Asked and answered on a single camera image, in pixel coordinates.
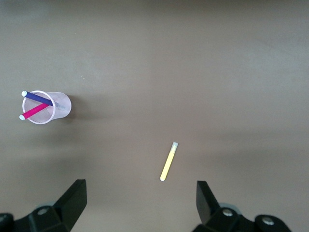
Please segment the silver bolt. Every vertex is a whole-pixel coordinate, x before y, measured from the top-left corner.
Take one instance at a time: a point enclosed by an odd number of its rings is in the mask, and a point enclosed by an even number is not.
[[[233,216],[232,211],[230,211],[229,209],[224,209],[222,212],[223,212],[223,214],[224,214],[225,216],[227,216],[227,217]]]
[[[272,226],[275,224],[274,221],[270,217],[263,217],[262,221],[268,226]]]
[[[38,215],[43,215],[47,212],[48,208],[43,208],[38,211]]]

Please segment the white plastic cup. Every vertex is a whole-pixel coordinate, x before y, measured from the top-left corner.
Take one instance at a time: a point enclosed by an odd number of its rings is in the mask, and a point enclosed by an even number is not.
[[[71,111],[71,108],[72,108],[71,101],[69,97],[65,95],[64,93],[60,93],[60,92],[45,93],[39,90],[32,91],[32,93],[51,100],[53,103],[53,106],[48,106],[47,108],[41,110],[35,115],[29,117],[28,120],[30,122],[33,122],[35,124],[45,124],[45,123],[50,122],[51,120],[66,117]],[[22,105],[23,111],[25,113],[26,111],[40,104],[41,102],[34,101],[29,98],[24,98],[23,105]]]

